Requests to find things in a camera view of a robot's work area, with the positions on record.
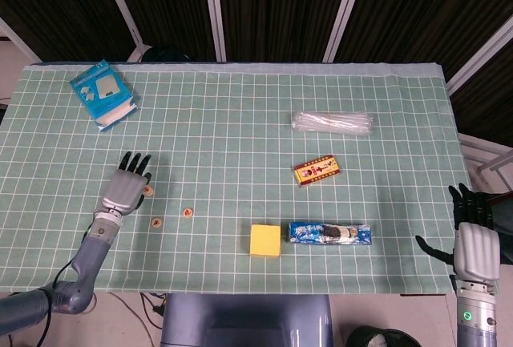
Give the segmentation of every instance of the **blue package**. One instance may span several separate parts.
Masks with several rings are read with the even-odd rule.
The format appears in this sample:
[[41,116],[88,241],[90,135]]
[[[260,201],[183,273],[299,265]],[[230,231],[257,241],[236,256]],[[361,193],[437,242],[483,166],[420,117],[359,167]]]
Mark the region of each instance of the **blue package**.
[[132,94],[105,60],[70,83],[100,131],[137,109]]
[[292,222],[289,241],[299,244],[371,245],[368,224],[334,225],[324,223]]

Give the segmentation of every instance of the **yellow sponge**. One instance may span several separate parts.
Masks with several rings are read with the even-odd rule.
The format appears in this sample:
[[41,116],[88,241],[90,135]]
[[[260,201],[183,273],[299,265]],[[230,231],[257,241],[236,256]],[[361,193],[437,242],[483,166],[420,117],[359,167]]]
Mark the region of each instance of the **yellow sponge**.
[[275,256],[280,255],[281,227],[279,225],[251,226],[251,256]]

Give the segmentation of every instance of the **clear plastic tube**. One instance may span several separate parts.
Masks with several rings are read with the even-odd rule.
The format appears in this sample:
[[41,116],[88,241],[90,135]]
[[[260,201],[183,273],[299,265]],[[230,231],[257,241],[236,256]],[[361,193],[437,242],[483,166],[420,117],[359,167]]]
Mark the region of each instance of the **clear plastic tube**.
[[366,112],[294,112],[292,115],[292,128],[296,131],[370,135],[372,122],[372,116]]

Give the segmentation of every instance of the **table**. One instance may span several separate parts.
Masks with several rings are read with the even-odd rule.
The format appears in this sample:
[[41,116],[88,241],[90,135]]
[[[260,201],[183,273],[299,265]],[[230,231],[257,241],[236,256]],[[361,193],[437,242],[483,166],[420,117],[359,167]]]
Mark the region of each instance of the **table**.
[[[52,279],[122,154],[141,151],[155,195],[124,218],[98,290],[451,291],[449,269],[413,238],[451,250],[446,186],[469,183],[440,66],[120,64],[140,109],[106,132],[69,84],[88,67],[26,67],[0,126],[0,289]],[[375,128],[296,132],[291,111],[368,111]],[[326,154],[342,173],[299,188],[292,166]],[[292,220],[367,223],[373,244],[289,244]],[[282,226],[280,258],[248,256],[251,224]]]

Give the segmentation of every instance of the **robotic arm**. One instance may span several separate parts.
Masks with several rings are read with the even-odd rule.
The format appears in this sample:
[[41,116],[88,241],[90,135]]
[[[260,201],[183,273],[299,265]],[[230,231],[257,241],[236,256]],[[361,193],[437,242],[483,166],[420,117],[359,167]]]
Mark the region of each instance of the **robotic arm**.
[[490,205],[463,184],[461,194],[449,187],[454,203],[454,254],[430,247],[416,236],[428,255],[454,267],[462,282],[456,289],[458,347],[496,347],[495,282],[499,280],[499,235],[493,230]]
[[127,152],[116,170],[94,213],[91,230],[84,237],[71,267],[77,272],[76,281],[55,281],[28,293],[19,293],[0,300],[0,336],[38,324],[48,313],[81,313],[93,296],[95,280],[115,237],[121,220],[143,203],[144,186],[151,174],[143,176],[150,155],[137,163],[138,153],[130,164]]

